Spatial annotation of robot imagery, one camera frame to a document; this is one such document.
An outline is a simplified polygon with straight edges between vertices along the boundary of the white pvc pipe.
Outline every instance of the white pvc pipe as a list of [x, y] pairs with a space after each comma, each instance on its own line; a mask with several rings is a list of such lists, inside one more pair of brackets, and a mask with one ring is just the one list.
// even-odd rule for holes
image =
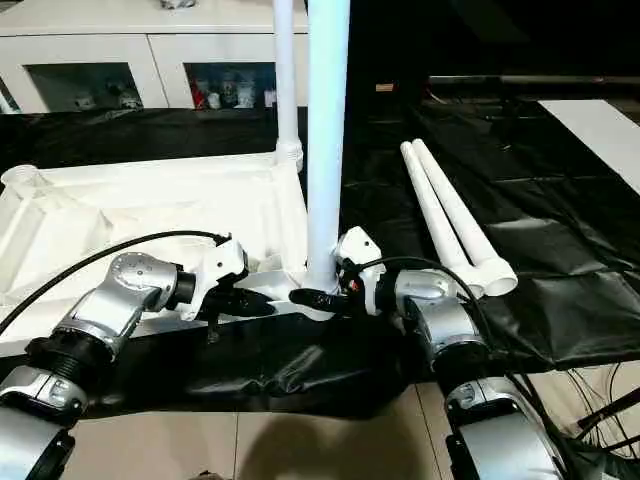
[[400, 151], [404, 157], [404, 163], [409, 171], [413, 189], [418, 197], [422, 215], [427, 222], [440, 262], [458, 274], [476, 298], [481, 297], [484, 289], [479, 272], [469, 264], [442, 205], [438, 201], [436, 192], [433, 191], [433, 187], [422, 169], [417, 153], [409, 142], [403, 142], [400, 145]]
[[276, 42], [276, 94], [278, 97], [278, 161], [296, 162], [302, 170], [302, 144], [298, 137], [295, 58], [293, 50], [293, 0], [274, 0]]
[[305, 284], [338, 288], [342, 141], [349, 43], [349, 0], [309, 1], [308, 273]]
[[498, 256], [427, 146], [416, 139], [413, 148], [469, 258], [485, 275], [485, 293], [495, 297], [513, 290], [518, 285], [518, 277], [511, 266]]

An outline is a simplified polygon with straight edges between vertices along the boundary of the black plastic sheet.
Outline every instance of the black plastic sheet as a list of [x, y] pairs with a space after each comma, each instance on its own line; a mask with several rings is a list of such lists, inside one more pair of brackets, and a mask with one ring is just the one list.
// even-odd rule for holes
[[[301, 112], [301, 136], [305, 115]], [[273, 149], [272, 118], [146, 110], [0, 117], [3, 169]], [[386, 255], [436, 258], [399, 145], [425, 140], [519, 274], [482, 306], [530, 371], [640, 358], [640, 197], [537, 104], [385, 109], [347, 122], [341, 228], [360, 225]], [[263, 319], [133, 339], [89, 411], [270, 410], [373, 415], [427, 379], [415, 337], [386, 319]], [[0, 359], [3, 377], [23, 357]], [[501, 366], [494, 365], [496, 373]]]

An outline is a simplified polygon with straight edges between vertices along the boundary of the black cable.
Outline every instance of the black cable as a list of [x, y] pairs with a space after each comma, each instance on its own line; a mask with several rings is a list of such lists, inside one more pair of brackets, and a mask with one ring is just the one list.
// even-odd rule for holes
[[[485, 340], [487, 341], [488, 344], [493, 343], [493, 346], [495, 347], [496, 345], [495, 342], [491, 341], [492, 332], [489, 326], [489, 322], [485, 317], [484, 312], [482, 311], [482, 308], [480, 307], [480, 303], [478, 302], [476, 297], [473, 295], [473, 292], [471, 291], [469, 286], [464, 282], [464, 280], [462, 280], [457, 274], [455, 274], [449, 268], [445, 267], [439, 262], [429, 260], [426, 258], [421, 258], [421, 257], [408, 257], [408, 256], [383, 257], [377, 260], [373, 260], [371, 262], [356, 265], [355, 273], [360, 273], [366, 268], [373, 267], [375, 265], [385, 264], [389, 266], [389, 264], [394, 264], [394, 263], [400, 264], [400, 267], [402, 268], [410, 268], [410, 267], [433, 268], [435, 270], [440, 270], [446, 273], [447, 275], [449, 275], [451, 278], [453, 278], [456, 281], [456, 283], [460, 286], [460, 288], [467, 294], [468, 296], [467, 300], [473, 305], [473, 308], [478, 315], [478, 319], [483, 323], [483, 326], [486, 331], [485, 337], [488, 337], [488, 338], [485, 338]], [[560, 430], [558, 429], [558, 427], [555, 426], [555, 424], [549, 417], [547, 411], [544, 408], [542, 400], [540, 399], [540, 395], [538, 394], [535, 386], [533, 385], [533, 382], [531, 382], [531, 379], [529, 378], [529, 376], [521, 368], [520, 362], [516, 358], [515, 354], [511, 351], [509, 343], [505, 341], [504, 345], [507, 348], [510, 358], [514, 361], [514, 364], [520, 366], [521, 371], [519, 372], [519, 374], [524, 379], [525, 383], [527, 384], [527, 387], [522, 385], [522, 383], [515, 377], [515, 375], [513, 375], [513, 373], [507, 372], [505, 376], [514, 383], [516, 388], [527, 399], [527, 401], [529, 401], [529, 403], [533, 406], [536, 413], [539, 415], [540, 419], [542, 420], [542, 423], [545, 427], [545, 430], [547, 431], [547, 434], [549, 435], [551, 440], [554, 442], [554, 444], [558, 448], [560, 456], [562, 457], [562, 460], [564, 462], [564, 467], [566, 468], [566, 472], [564, 472], [566, 473], [565, 475], [566, 478], [571, 480], [580, 479], [579, 469], [576, 465], [575, 459], [571, 453], [571, 449], [569, 448], [569, 445], [567, 444], [566, 439], [560, 433]]]
[[[576, 375], [580, 381], [582, 382], [582, 384], [587, 388], [587, 390], [590, 392], [591, 394], [591, 398], [594, 398], [594, 396], [598, 397], [600, 399], [600, 401], [602, 402], [606, 402], [606, 399], [600, 395], [600, 393], [598, 391], [596, 391], [591, 384], [586, 380], [586, 378], [584, 378], [584, 375], [582, 375], [578, 370], [576, 370], [575, 368], [572, 368], [571, 371], [573, 372], [574, 375]], [[599, 425], [599, 421], [596, 423], [596, 425], [594, 425], [591, 428], [595, 428], [596, 429], [596, 435], [598, 438], [601, 438], [602, 440], [598, 440], [598, 445], [602, 446], [602, 442], [604, 441], [604, 432], [602, 431], [602, 429], [600, 428]]]
[[[615, 381], [616, 375], [618, 373], [618, 370], [620, 370], [621, 365], [622, 363], [618, 363], [615, 366], [615, 368], [613, 369], [613, 373], [611, 374], [611, 379], [609, 380], [609, 403], [613, 403], [613, 382]], [[630, 442], [629, 436], [627, 435], [626, 430], [622, 426], [622, 422], [620, 421], [620, 418], [617, 415], [615, 415], [614, 420], [618, 425], [618, 428], [620, 429], [620, 433], [622, 433], [622, 437], [624, 438], [625, 442]], [[631, 455], [633, 456], [633, 458], [635, 460], [638, 460], [638, 455], [636, 455], [636, 451], [634, 450], [634, 448], [631, 446], [630, 443], [629, 443], [629, 450], [631, 450]]]
[[619, 448], [629, 447], [634, 443], [640, 442], [640, 435], [636, 435], [631, 438], [627, 438], [626, 440], [618, 443], [614, 443], [613, 445], [609, 445], [608, 447], [604, 447], [605, 452], [612, 452], [613, 450], [618, 450]]
[[[581, 397], [582, 404], [584, 405], [586, 412], [588, 414], [593, 415], [594, 410], [593, 410], [593, 407], [591, 406], [591, 402], [589, 402], [589, 399], [587, 398], [587, 394], [585, 393], [583, 388], [580, 386], [578, 381], [573, 377], [573, 375], [571, 374], [571, 370], [567, 370], [565, 373], [567, 374], [567, 376], [571, 380], [571, 384], [573, 385], [575, 390], [578, 392], [578, 396]], [[589, 435], [589, 438], [590, 438], [591, 443], [593, 445], [595, 445], [597, 447], [601, 446], [601, 444], [600, 444], [600, 431], [597, 428], [595, 429], [595, 438], [594, 438], [594, 436], [592, 434]]]
[[58, 275], [56, 275], [51, 280], [49, 280], [44, 285], [42, 285], [40, 288], [38, 288], [35, 292], [33, 292], [27, 298], [25, 298], [22, 302], [20, 302], [16, 306], [16, 308], [14, 308], [11, 311], [11, 313], [9, 313], [9, 315], [7, 315], [2, 320], [2, 322], [0, 322], [0, 335], [2, 335], [7, 330], [7, 328], [9, 328], [9, 325], [11, 325], [22, 312], [24, 312], [27, 308], [29, 308], [29, 306], [31, 306], [31, 304], [33, 304], [36, 300], [38, 300], [38, 298], [40, 298], [42, 295], [47, 293], [57, 284], [62, 282], [65, 278], [73, 275], [78, 270], [86, 267], [87, 265], [97, 260], [100, 260], [101, 258], [109, 256], [112, 253], [118, 252], [120, 250], [124, 250], [125, 248], [129, 248], [134, 245], [138, 245], [140, 243], [150, 242], [152, 240], [158, 240], [160, 238], [167, 238], [167, 237], [206, 237], [206, 238], [211, 238], [214, 242], [216, 242], [216, 245], [219, 245], [225, 242], [226, 240], [228, 240], [226, 237], [223, 237], [221, 235], [216, 235], [215, 233], [202, 232], [199, 230], [175, 230], [172, 232], [152, 233], [150, 235], [145, 235], [143, 237], [127, 240], [126, 242], [119, 243], [118, 245], [109, 247], [105, 250], [102, 250], [98, 253], [91, 255], [90, 257], [85, 258], [84, 260], [79, 261], [78, 263], [70, 266], [66, 270], [63, 270]]

